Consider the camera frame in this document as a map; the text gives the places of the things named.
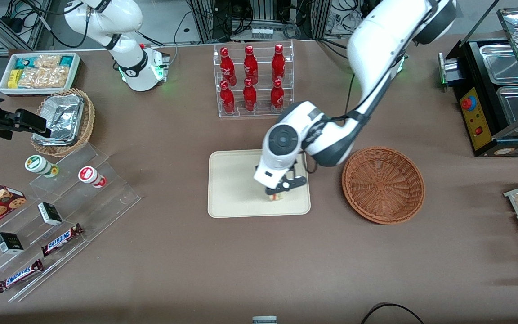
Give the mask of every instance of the small black box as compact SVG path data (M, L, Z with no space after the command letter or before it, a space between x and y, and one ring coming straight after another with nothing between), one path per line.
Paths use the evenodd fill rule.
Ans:
M51 205L48 202L42 202L37 205L37 208L39 208L39 213L41 214L41 217L43 217L43 221L47 224L57 226L63 221L54 205Z
M13 233L0 232L0 249L3 253L19 254L23 252L23 246L17 235Z

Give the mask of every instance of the acrylic bottle rack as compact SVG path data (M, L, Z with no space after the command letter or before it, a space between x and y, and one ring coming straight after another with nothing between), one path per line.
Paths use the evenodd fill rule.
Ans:
M28 189L23 190L27 203L0 221L0 232L17 234L24 248L22 253L15 256L3 254L0 250L0 281L37 259L41 259L45 269L0 294L0 298L6 298L9 302L25 298L141 199L111 168L107 156L91 144L70 153L57 166L59 174L55 178L37 177ZM97 169L107 178L107 184L97 189L79 181L78 172L84 166ZM63 219L60 225L51 226L43 222L37 209L43 201L55 205ZM56 252L43 257L41 247L77 223L84 232Z
M271 60L275 53L275 45L283 45L283 57L285 58L285 77L282 80L282 89L285 92L283 97L283 109L288 105L292 104L295 100L294 88L294 49L292 41L267 41L259 43L251 43L253 45L253 52L257 58L257 66L259 68L259 82L255 84L255 90L257 90L257 109L255 112L249 112L245 109L245 102L243 100L243 88L245 85L245 70L243 68L243 61L245 60L245 45L239 43L230 43L214 46L213 55L213 68L215 77L215 91L217 93L217 107L219 117L253 117L253 116L268 116L268 115L279 115L271 111L271 89L273 89L273 80L271 79ZM221 98L219 96L221 88L219 83L223 79L221 74L221 55L219 50L222 47L227 47L229 50L229 57L235 64L235 75L237 78L237 84L230 87L235 96L235 113L233 115L227 115L221 104Z

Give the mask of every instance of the yellow control panel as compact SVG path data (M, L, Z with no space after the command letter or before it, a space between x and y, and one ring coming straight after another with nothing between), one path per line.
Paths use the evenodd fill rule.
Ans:
M491 142L492 136L475 88L467 92L467 94L461 98L459 104L461 105L461 111L463 111L463 117L465 118L467 129L469 130L469 137L471 137L473 148L478 150Z

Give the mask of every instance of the white jar with red lid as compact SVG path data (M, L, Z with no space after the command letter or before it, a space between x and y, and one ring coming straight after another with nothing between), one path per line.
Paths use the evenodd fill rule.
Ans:
M81 182L88 183L95 188L101 188L107 183L107 179L92 166L84 166L79 172Z

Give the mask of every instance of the aluminum foil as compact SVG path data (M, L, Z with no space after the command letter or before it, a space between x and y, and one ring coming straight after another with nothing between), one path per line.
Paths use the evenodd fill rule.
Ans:
M47 120L51 137L33 135L33 141L43 146L71 146L77 141L85 101L76 94L52 96L41 107L40 116Z

